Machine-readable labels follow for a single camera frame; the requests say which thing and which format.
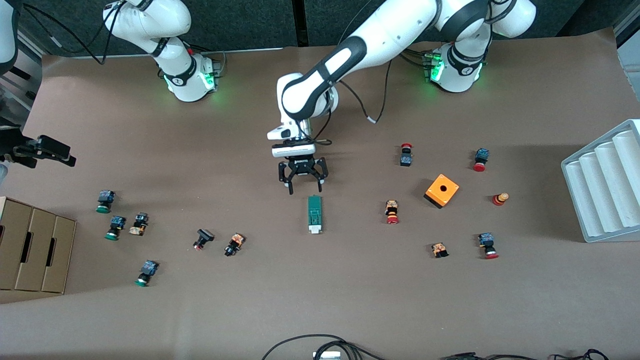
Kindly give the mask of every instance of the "teal rectangular object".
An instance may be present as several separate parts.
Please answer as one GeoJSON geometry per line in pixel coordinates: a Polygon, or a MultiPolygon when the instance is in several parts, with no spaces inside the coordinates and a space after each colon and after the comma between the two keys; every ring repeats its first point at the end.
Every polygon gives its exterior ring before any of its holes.
{"type": "Polygon", "coordinates": [[[322,232],[322,197],[310,196],[308,199],[309,232],[319,234],[322,232]]]}

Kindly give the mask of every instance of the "red base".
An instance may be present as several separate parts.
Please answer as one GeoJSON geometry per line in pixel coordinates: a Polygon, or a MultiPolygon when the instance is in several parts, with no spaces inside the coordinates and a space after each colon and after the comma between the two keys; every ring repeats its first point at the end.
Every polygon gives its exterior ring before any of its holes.
{"type": "Polygon", "coordinates": [[[494,197],[493,197],[492,202],[493,202],[493,205],[496,205],[496,206],[502,206],[502,205],[504,205],[504,203],[503,203],[503,202],[498,201],[498,195],[496,195],[496,196],[494,196],[494,197]]]}

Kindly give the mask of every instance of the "orange square object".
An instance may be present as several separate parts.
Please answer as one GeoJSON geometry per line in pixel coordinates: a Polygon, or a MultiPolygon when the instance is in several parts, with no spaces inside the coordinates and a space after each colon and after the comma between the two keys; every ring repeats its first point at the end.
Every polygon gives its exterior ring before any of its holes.
{"type": "Polygon", "coordinates": [[[440,174],[436,181],[434,181],[424,193],[424,198],[434,204],[438,209],[442,209],[451,201],[451,198],[459,188],[460,186],[458,186],[458,184],[440,174]]]}

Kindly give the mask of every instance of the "beige box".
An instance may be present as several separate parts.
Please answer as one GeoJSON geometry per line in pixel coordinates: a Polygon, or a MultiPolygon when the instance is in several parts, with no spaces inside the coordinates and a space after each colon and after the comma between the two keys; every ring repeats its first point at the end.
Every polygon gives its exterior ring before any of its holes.
{"type": "Polygon", "coordinates": [[[0,304],[62,295],[76,221],[0,197],[0,304]]]}

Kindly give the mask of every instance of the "table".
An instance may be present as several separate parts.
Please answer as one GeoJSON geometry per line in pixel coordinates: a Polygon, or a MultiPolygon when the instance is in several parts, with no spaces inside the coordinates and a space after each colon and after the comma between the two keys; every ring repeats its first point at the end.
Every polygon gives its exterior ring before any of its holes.
{"type": "MultiPolygon", "coordinates": [[[[266,133],[279,124],[277,78],[328,51],[229,54],[220,91],[193,104],[166,90],[150,58],[45,59],[24,133],[71,145],[77,166],[14,165],[3,195],[76,218],[76,242],[66,295],[0,306],[0,353],[259,359],[280,340],[323,332],[389,359],[543,359],[589,347],[637,357],[640,243],[584,243],[560,169],[640,113],[610,29],[495,42],[464,94],[394,60],[377,125],[339,87],[324,133],[333,145],[317,153],[330,168],[324,233],[311,235],[316,183],[296,178],[289,196],[266,133]],[[397,163],[404,142],[414,146],[410,168],[397,163]],[[470,169],[480,147],[491,151],[482,174],[470,169]],[[461,188],[436,209],[422,195],[441,173],[461,188]],[[149,213],[144,237],[103,238],[109,215],[93,210],[101,189],[116,191],[112,215],[129,225],[149,213]],[[511,198],[498,208],[490,197],[500,192],[511,198]],[[399,202],[399,225],[385,223],[388,199],[399,202]],[[195,252],[199,228],[216,239],[195,252]],[[247,241],[226,258],[235,232],[247,241]],[[499,259],[483,259],[482,232],[496,237],[499,259]],[[434,259],[430,245],[441,241],[451,255],[434,259]],[[143,289],[133,282],[146,259],[161,265],[143,289]]],[[[346,79],[372,115],[385,70],[346,79]]],[[[327,341],[290,343],[273,359],[308,359],[327,341]]]]}

